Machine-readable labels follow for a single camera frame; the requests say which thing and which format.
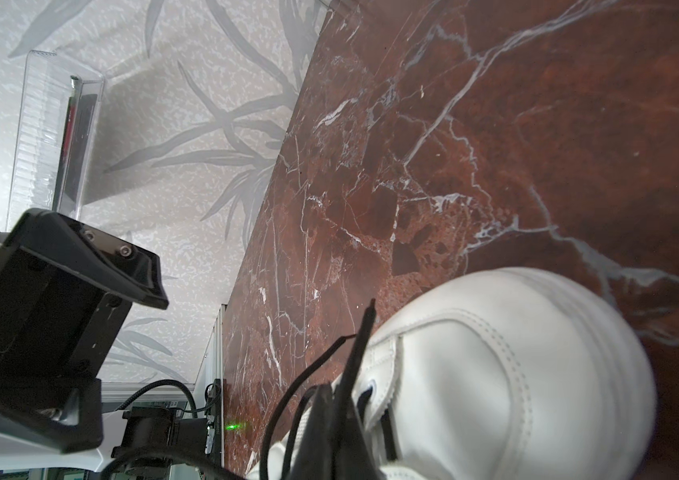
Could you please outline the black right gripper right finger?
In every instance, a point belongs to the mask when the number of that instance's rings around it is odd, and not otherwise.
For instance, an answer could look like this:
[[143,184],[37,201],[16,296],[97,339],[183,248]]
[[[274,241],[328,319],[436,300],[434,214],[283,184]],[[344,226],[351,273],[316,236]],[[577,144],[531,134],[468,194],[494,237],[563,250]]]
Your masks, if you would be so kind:
[[335,396],[334,413],[341,413],[341,406],[345,408],[341,425],[334,428],[335,479],[383,479],[363,429],[369,401],[370,395],[361,395],[357,400],[349,398],[343,402]]

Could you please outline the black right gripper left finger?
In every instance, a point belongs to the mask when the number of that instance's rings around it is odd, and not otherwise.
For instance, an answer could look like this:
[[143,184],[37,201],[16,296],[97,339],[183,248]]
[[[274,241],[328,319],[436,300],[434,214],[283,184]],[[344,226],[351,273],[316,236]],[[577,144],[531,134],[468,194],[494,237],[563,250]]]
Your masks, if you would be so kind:
[[312,405],[295,460],[285,479],[329,479],[332,471],[330,426],[332,389],[319,385],[312,396]]

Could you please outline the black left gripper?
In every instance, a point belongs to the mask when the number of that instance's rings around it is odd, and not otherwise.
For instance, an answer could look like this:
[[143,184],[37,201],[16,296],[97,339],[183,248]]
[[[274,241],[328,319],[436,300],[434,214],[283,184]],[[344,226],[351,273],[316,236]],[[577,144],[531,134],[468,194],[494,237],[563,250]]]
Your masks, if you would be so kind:
[[133,304],[166,309],[157,254],[49,210],[0,242],[0,436],[103,442],[99,370]]

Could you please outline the black shoelace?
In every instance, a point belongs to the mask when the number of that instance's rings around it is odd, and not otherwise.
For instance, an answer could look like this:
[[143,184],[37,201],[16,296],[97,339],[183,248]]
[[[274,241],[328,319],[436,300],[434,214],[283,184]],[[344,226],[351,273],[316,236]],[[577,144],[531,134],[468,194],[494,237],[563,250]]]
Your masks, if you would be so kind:
[[301,385],[345,342],[351,340],[353,349],[345,363],[345,371],[336,387],[319,384],[308,388],[295,411],[286,438],[280,477],[282,479],[381,479],[383,472],[373,460],[373,452],[363,433],[365,408],[371,405],[371,392],[351,397],[359,377],[361,361],[369,344],[373,323],[377,317],[375,302],[371,301],[363,313],[361,328],[353,335],[337,339],[313,364],[310,364],[287,388],[266,426],[260,450],[261,479],[269,478],[268,460],[270,440],[275,426],[288,402]]

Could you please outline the white sneaker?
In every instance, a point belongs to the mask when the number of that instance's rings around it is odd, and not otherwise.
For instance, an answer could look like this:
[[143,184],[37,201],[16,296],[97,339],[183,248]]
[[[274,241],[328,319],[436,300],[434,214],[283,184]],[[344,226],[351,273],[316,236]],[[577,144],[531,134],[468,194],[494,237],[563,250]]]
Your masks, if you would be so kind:
[[[365,392],[383,479],[629,479],[657,409],[623,316],[523,267],[453,279],[375,320],[351,397]],[[288,434],[270,440],[267,479],[282,479]]]

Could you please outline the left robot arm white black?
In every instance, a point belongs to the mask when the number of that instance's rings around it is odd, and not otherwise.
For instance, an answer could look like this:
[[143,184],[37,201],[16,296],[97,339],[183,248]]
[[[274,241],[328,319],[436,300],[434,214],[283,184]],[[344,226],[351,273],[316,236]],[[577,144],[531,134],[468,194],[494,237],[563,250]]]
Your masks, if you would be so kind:
[[178,450],[221,460],[220,386],[153,405],[164,382],[113,410],[99,370],[133,305],[169,304],[159,257],[56,212],[31,209],[0,232],[0,470],[104,468],[165,478]]

